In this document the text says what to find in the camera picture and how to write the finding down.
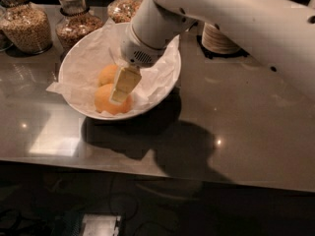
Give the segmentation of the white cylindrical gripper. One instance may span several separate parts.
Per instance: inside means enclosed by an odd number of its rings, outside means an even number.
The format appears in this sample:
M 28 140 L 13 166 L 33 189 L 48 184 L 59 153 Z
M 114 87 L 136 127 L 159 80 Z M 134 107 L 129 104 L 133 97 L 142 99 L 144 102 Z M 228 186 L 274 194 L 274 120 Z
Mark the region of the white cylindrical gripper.
M 123 103 L 142 79 L 139 67 L 153 67 L 162 57 L 165 49 L 154 49 L 143 43 L 128 24 L 120 40 L 122 58 L 129 67 L 119 67 L 109 100 Z

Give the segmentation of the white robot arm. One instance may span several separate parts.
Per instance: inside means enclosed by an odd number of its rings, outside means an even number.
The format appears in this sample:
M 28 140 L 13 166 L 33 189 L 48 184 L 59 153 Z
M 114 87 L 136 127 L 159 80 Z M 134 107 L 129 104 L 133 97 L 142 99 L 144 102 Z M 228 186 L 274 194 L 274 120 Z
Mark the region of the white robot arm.
M 315 99 L 315 12 L 289 0 L 144 0 L 121 39 L 122 58 L 152 67 L 195 22 L 214 24 L 262 64 Z

